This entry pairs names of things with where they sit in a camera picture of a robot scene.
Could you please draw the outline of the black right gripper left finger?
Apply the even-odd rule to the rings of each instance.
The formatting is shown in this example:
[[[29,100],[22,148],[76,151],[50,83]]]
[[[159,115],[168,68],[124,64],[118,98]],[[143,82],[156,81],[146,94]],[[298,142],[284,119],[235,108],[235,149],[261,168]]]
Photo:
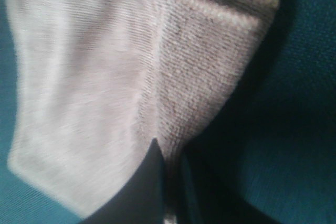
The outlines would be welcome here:
[[[154,138],[144,160],[125,186],[81,223],[163,223],[164,188],[164,160]]]

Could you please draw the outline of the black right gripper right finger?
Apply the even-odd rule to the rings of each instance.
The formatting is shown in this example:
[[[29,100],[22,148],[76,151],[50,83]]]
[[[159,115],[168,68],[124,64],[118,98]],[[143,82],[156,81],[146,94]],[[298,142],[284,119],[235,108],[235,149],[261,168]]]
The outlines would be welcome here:
[[[230,190],[194,152],[181,156],[178,223],[265,223],[265,215]]]

